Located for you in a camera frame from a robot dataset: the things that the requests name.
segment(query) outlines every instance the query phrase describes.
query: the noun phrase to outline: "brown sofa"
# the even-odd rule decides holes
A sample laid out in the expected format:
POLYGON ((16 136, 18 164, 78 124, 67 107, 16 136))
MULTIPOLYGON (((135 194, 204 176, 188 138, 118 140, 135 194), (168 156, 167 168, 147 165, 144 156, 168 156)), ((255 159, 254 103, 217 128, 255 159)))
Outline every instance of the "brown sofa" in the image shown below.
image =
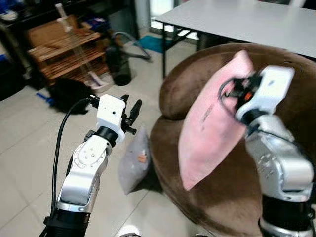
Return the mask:
POLYGON ((259 236, 261 191, 252 158, 240 141, 215 171, 186 192, 178 164, 178 139, 190 106, 234 54, 247 50, 255 70, 267 65, 293 67, 295 76, 276 114, 311 158, 316 154, 316 64, 286 50, 234 43, 212 47, 182 61, 160 92, 162 116, 151 132, 154 165, 165 193, 195 223, 224 236, 259 236))

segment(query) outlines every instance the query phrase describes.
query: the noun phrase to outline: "tiled floor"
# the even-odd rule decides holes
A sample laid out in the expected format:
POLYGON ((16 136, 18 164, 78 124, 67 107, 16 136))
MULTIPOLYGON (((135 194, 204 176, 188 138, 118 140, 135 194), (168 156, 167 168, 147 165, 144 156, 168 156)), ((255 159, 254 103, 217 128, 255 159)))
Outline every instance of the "tiled floor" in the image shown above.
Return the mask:
MULTIPOLYGON (((193 45, 186 43, 171 49, 168 70, 194 50, 193 45)), ((158 94, 162 83, 161 54, 151 54, 153 63, 131 59, 136 77, 129 85, 113 86, 107 91, 118 96, 130 94, 129 105, 139 98, 143 100, 135 127, 143 123, 148 133, 160 116, 158 94)), ((49 212, 54 147, 63 114, 49 108, 35 93, 25 87, 0 102, 0 237, 38 236, 44 216, 49 212)), ((71 153, 95 123, 94 109, 69 119, 62 138, 59 187, 71 153)), ((124 195, 117 169, 132 139, 127 135, 110 156, 86 236, 117 237, 135 228, 144 237, 189 237, 197 233, 211 236, 188 220, 167 197, 155 192, 151 183, 149 189, 124 195)))

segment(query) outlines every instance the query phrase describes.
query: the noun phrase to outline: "pink cushion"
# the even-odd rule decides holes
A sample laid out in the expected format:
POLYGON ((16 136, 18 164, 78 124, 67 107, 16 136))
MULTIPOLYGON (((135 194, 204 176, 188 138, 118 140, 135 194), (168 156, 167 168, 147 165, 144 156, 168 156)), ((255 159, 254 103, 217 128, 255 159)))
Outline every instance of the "pink cushion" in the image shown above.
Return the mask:
MULTIPOLYGON (((245 133, 245 126, 236 122, 220 104, 220 86, 232 77, 246 77, 252 63, 242 50, 218 70, 205 85, 188 112, 179 140, 179 165, 183 186, 190 190, 209 175, 229 154, 245 133)), ((232 89, 228 84, 225 91, 232 89)), ((225 99, 234 111, 237 100, 225 99)))

